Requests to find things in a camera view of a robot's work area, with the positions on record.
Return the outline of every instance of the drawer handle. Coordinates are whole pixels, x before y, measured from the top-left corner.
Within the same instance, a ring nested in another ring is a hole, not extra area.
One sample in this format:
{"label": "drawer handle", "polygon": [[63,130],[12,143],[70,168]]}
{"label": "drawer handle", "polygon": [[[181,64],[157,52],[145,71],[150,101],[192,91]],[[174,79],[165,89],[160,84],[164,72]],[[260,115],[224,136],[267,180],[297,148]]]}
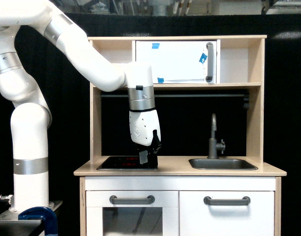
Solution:
{"label": "drawer handle", "polygon": [[204,197],[204,203],[209,206],[247,206],[251,202],[249,197],[242,199],[212,199],[209,196]]}
{"label": "drawer handle", "polygon": [[208,49],[208,75],[205,80],[209,83],[213,80],[214,46],[212,43],[207,43],[206,47]]}
{"label": "drawer handle", "polygon": [[109,201],[115,205],[149,205],[155,202],[155,197],[149,195],[147,198],[117,198],[112,195]]}

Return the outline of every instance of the sink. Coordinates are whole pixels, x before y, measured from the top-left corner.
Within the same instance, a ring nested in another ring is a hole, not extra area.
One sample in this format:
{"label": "sink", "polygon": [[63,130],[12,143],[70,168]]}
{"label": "sink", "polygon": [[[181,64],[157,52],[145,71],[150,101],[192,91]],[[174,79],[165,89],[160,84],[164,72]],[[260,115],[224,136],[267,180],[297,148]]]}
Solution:
{"label": "sink", "polygon": [[244,170],[254,171],[258,168],[240,159],[190,159],[191,166],[199,170]]}

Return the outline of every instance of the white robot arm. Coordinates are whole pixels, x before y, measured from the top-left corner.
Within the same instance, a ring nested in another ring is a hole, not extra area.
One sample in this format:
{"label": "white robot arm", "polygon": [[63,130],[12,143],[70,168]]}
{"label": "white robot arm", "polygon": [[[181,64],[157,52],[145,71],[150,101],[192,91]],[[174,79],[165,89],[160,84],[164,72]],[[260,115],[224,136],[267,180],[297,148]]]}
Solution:
{"label": "white robot arm", "polygon": [[161,136],[150,65],[111,64],[89,44],[85,32],[48,0],[3,0],[0,92],[15,106],[11,118],[15,209],[48,205],[47,128],[52,120],[38,84],[23,69],[14,48],[20,25],[29,25],[50,40],[99,89],[128,87],[131,138],[138,145],[141,164],[156,166]]}

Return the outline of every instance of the silver ring band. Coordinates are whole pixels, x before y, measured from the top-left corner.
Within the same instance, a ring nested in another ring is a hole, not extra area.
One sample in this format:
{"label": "silver ring band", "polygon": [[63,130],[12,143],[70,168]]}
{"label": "silver ring band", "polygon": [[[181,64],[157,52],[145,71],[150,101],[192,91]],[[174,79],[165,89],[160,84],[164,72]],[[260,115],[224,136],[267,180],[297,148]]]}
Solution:
{"label": "silver ring band", "polygon": [[14,174],[17,175],[35,175],[48,171],[48,158],[39,158],[31,160],[13,159]]}
{"label": "silver ring band", "polygon": [[72,25],[73,22],[68,19],[65,15],[61,14],[56,16],[52,21],[47,25],[43,35],[51,43],[56,45],[59,36],[62,32]]}
{"label": "silver ring band", "polygon": [[23,69],[16,52],[0,54],[0,74],[10,70]]}
{"label": "silver ring band", "polygon": [[132,111],[143,111],[155,108],[154,87],[129,88],[129,105]]}

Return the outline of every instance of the gray faucet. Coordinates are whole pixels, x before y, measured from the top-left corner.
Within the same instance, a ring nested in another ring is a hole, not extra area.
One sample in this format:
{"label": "gray faucet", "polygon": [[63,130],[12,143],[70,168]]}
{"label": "gray faucet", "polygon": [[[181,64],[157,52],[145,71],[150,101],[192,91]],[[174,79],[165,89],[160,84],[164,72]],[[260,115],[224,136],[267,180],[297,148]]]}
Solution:
{"label": "gray faucet", "polygon": [[217,151],[224,153],[225,142],[221,140],[221,143],[217,143],[215,138],[215,131],[217,130],[216,126],[216,114],[213,113],[211,116],[211,138],[209,139],[209,156],[208,159],[219,159],[217,156]]}

